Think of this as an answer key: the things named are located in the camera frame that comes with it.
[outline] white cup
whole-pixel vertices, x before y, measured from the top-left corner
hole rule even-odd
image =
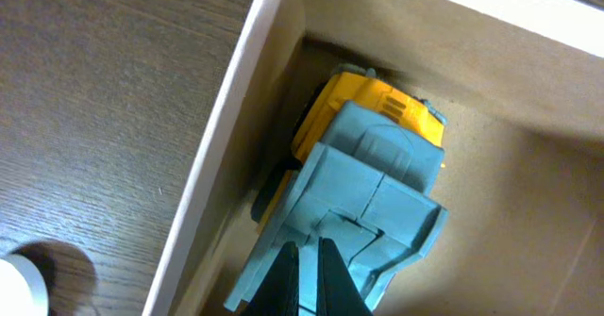
[[[48,315],[48,290],[40,270],[21,255],[0,258],[0,315]]]

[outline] blue plastic toy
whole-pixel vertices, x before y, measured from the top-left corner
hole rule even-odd
[[[335,241],[365,304],[374,309],[394,275],[428,254],[448,214],[427,197],[443,149],[347,102],[294,174],[225,302],[250,301],[281,246],[300,249],[299,306],[316,305],[317,246]]]

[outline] box wall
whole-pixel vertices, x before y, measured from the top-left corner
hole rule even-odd
[[[271,123],[283,97],[282,87],[289,73],[287,69],[292,67],[292,55],[302,39],[305,26],[301,0],[282,0],[273,5],[278,6],[275,20],[272,23],[260,23],[271,27],[262,44],[258,63],[241,66],[252,68],[254,74],[244,92],[241,110],[226,146],[208,205],[194,232],[193,245],[178,282],[171,312],[176,312],[178,308],[185,310],[185,314],[191,311],[186,306],[179,306],[187,289],[191,290],[188,294],[192,298],[186,301],[187,305],[197,307],[207,297],[212,282],[195,282],[195,275],[201,274],[198,273],[200,266],[204,270],[217,270],[221,254],[215,249],[244,197],[249,194],[250,185],[259,170],[262,146],[270,133]]]
[[[310,35],[379,59],[439,96],[546,133],[604,138],[602,58],[447,0],[305,5]]]
[[[602,286],[602,215],[586,238],[582,251],[552,312],[553,316],[599,315],[604,310]]]

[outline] yellow plastic part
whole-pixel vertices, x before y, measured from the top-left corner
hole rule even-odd
[[[344,103],[352,100],[441,147],[445,126],[419,101],[387,83],[343,72],[334,75],[310,108],[292,142],[292,152],[305,162]]]

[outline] wooden table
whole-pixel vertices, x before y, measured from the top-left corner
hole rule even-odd
[[[141,312],[250,3],[0,0],[0,255],[55,313]]]

